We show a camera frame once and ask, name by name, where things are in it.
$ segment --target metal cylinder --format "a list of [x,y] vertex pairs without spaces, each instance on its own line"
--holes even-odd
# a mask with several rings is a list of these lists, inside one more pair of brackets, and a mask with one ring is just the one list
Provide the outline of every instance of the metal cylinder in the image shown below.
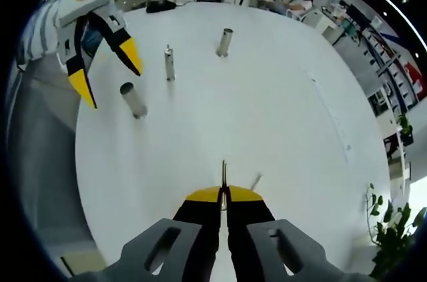
[[146,117],[148,113],[147,106],[143,103],[141,97],[136,93],[135,87],[130,82],[126,82],[120,87],[120,93],[129,108],[132,111],[133,117],[140,119]]
[[166,77],[168,81],[175,80],[175,67],[173,66],[173,49],[169,47],[169,44],[166,47],[165,51],[165,67],[166,67]]
[[224,29],[222,33],[222,38],[220,42],[220,46],[216,50],[216,55],[218,57],[227,57],[228,56],[228,47],[230,46],[230,42],[232,40],[233,30]]

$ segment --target white round table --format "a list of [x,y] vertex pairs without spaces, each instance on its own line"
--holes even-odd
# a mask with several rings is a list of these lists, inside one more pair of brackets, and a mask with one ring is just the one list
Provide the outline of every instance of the white round table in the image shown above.
[[[228,182],[256,187],[276,219],[288,219],[345,268],[366,232],[364,192],[388,196],[382,137],[359,84],[314,29],[246,7],[190,3],[125,14],[145,69],[136,77],[103,41],[89,79],[98,109],[81,102],[75,158],[81,202],[108,264],[123,245],[185,196]],[[227,58],[216,47],[234,30]],[[174,52],[174,82],[163,52]],[[131,81],[148,106],[134,119],[119,93]]]

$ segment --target metal pin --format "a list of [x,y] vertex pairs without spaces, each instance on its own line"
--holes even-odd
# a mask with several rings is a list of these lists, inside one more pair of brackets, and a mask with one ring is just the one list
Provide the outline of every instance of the metal pin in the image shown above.
[[253,191],[255,189],[255,187],[257,186],[258,182],[260,182],[261,177],[262,177],[261,173],[258,173],[256,175],[255,181],[251,185],[251,191]]
[[126,82],[120,87],[120,93],[129,108],[132,111],[133,117],[140,119],[141,117],[146,117],[148,114],[148,108],[143,104],[142,99],[136,93],[133,84]]
[[220,46],[216,50],[216,55],[218,57],[227,57],[228,56],[228,47],[230,46],[230,42],[232,40],[233,30],[224,29],[222,32],[222,38],[220,42]]
[[166,67],[166,77],[168,81],[175,80],[175,67],[173,67],[173,49],[169,47],[169,44],[166,47],[165,51],[165,67]]
[[[226,160],[222,160],[222,189],[227,187],[227,163]],[[221,197],[221,211],[227,211],[227,197],[223,192]]]

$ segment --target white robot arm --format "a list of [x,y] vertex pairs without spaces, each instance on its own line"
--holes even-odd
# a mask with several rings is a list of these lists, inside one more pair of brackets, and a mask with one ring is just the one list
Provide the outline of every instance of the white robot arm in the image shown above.
[[113,0],[50,0],[30,18],[19,48],[19,61],[26,63],[57,51],[65,64],[70,84],[96,108],[87,70],[81,57],[81,37],[90,22],[111,50],[136,75],[142,74],[134,40]]

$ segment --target potted plant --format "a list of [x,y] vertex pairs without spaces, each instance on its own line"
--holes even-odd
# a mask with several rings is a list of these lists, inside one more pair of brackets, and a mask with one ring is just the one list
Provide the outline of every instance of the potted plant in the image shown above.
[[[381,195],[377,197],[374,193],[372,183],[366,191],[365,198],[369,235],[371,241],[378,247],[378,252],[372,260],[375,263],[375,268],[370,276],[381,279],[406,256],[414,240],[414,231],[423,223],[427,208],[423,207],[414,221],[407,224],[411,214],[408,203],[405,204],[404,208],[399,207],[394,210],[389,201],[387,211],[381,219],[378,208],[384,201]],[[371,217],[379,217],[374,230],[371,230],[370,227]]]
[[402,142],[404,146],[408,146],[410,144],[413,144],[414,137],[412,136],[412,126],[409,124],[409,120],[406,117],[405,114],[399,115],[398,122],[400,126],[402,127],[402,131],[400,132],[400,138],[402,139]]

